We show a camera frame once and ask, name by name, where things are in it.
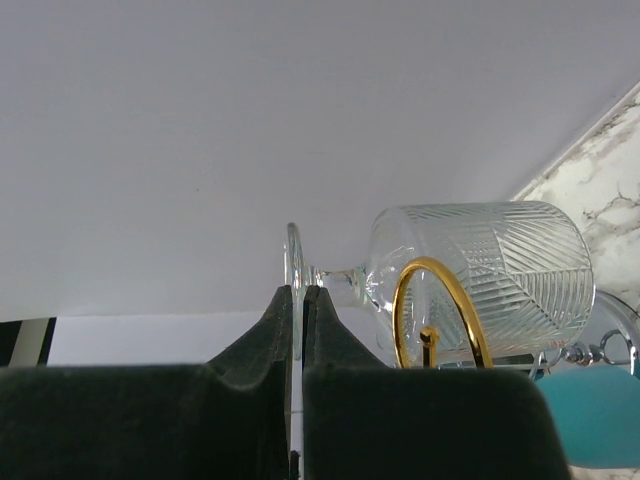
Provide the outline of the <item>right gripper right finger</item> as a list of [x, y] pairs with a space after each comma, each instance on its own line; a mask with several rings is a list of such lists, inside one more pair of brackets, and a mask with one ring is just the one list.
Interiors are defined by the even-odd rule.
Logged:
[[394, 369], [311, 286], [303, 313], [308, 479], [567, 479], [550, 413], [525, 375]]

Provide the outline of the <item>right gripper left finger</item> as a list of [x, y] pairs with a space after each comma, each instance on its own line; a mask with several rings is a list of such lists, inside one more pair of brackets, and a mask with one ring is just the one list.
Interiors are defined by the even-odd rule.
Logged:
[[197, 364], [5, 368], [5, 479], [285, 479], [292, 293]]

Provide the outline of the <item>clear ribbed wine glass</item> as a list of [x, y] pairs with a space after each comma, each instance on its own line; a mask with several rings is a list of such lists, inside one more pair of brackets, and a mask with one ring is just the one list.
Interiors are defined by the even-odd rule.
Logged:
[[326, 271], [308, 263], [287, 227], [285, 281], [296, 307], [311, 286], [339, 308], [371, 315], [382, 359], [395, 364], [394, 291], [404, 267], [429, 257], [460, 282], [494, 358], [561, 348], [584, 329], [595, 297], [585, 240], [570, 217], [542, 201], [407, 205], [375, 219], [364, 261]]

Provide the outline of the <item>blue wine glass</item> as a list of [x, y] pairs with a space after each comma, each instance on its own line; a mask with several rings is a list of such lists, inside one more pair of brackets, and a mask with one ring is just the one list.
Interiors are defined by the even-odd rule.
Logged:
[[536, 381], [566, 457], [589, 469], [639, 466], [639, 379], [615, 366], [567, 370]]

